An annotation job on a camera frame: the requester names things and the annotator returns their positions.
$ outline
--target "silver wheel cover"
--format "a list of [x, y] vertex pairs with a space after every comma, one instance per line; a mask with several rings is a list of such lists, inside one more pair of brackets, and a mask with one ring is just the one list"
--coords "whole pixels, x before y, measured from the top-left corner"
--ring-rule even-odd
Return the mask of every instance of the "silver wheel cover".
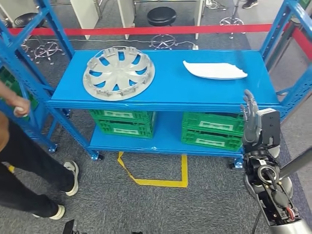
[[154, 64], [134, 47], [112, 47], [89, 60], [84, 73], [87, 92], [106, 101], [119, 101], [140, 94], [152, 83]]

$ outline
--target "chrome stool base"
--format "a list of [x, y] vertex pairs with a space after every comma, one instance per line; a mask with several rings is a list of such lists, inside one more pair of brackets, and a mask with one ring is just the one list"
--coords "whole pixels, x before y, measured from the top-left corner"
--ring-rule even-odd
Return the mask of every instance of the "chrome stool base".
[[153, 47], [156, 50], [160, 49], [160, 50], [164, 50], [164, 49], [170, 49], [171, 50], [172, 46], [177, 45], [177, 41], [175, 40], [175, 37], [168, 34], [165, 35], [157, 35], [150, 41], [150, 47]]
[[22, 47], [22, 50], [24, 51], [25, 53], [27, 53], [29, 49], [28, 45], [26, 44], [26, 40], [24, 40], [23, 44], [20, 45]]
[[[220, 21], [221, 26], [227, 26], [227, 25], [244, 25], [244, 23], [239, 18], [233, 18], [233, 17], [227, 17], [221, 19]], [[233, 36], [234, 33], [230, 33], [230, 36], [229, 37], [230, 39], [233, 39], [234, 37]]]
[[31, 50], [30, 52], [33, 52], [35, 55], [35, 58], [32, 58], [31, 60], [36, 61], [36, 64], [40, 63], [39, 60], [39, 58], [47, 58], [48, 61], [50, 61], [50, 65], [54, 64], [54, 61], [51, 60], [51, 56], [55, 54], [57, 51], [60, 51], [62, 55], [65, 55], [65, 52], [63, 52], [63, 50], [60, 49], [59, 45], [56, 42], [47, 42], [45, 44], [40, 45], [35, 50]]

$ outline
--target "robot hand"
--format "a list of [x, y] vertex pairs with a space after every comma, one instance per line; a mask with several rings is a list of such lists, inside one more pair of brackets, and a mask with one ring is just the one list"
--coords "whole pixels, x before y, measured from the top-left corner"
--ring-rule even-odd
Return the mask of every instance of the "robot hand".
[[241, 104], [241, 109], [243, 112], [245, 120], [244, 135], [242, 137], [243, 145], [258, 143], [260, 136], [260, 129], [257, 126], [257, 112], [259, 110], [254, 95], [249, 90], [244, 91], [244, 101], [246, 103], [247, 109]]

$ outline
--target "stool seat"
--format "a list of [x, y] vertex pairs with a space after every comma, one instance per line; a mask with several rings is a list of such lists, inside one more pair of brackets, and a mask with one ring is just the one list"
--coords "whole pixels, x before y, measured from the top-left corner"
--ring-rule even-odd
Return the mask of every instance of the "stool seat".
[[[38, 13], [26, 13], [21, 16], [19, 16], [14, 20], [14, 25], [16, 28], [24, 28], [26, 26], [28, 23], [32, 21], [35, 16], [36, 16]], [[45, 23], [45, 20], [42, 20], [36, 28], [40, 28], [42, 27], [42, 25]]]
[[174, 23], [177, 13], [170, 7], [161, 6], [150, 10], [147, 14], [147, 20], [153, 26], [168, 26]]

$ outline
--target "stacked crates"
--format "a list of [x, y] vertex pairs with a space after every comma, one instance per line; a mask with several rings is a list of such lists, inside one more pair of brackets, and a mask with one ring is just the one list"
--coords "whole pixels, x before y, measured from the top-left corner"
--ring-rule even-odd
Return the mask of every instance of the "stacked crates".
[[[10, 88], [11, 90], [17, 93], [20, 97], [22, 97], [22, 91], [20, 90], [20, 84], [16, 80], [12, 74], [9, 71], [5, 69], [5, 67], [0, 68], [0, 80], [2, 83], [5, 84], [7, 87]], [[32, 110], [35, 110], [39, 105], [39, 102], [36, 100], [32, 94], [28, 93], [29, 99], [30, 101], [30, 105]]]
[[89, 110], [103, 132], [129, 137], [153, 138], [156, 112]]
[[244, 121], [240, 114], [184, 112], [182, 142], [237, 151]]

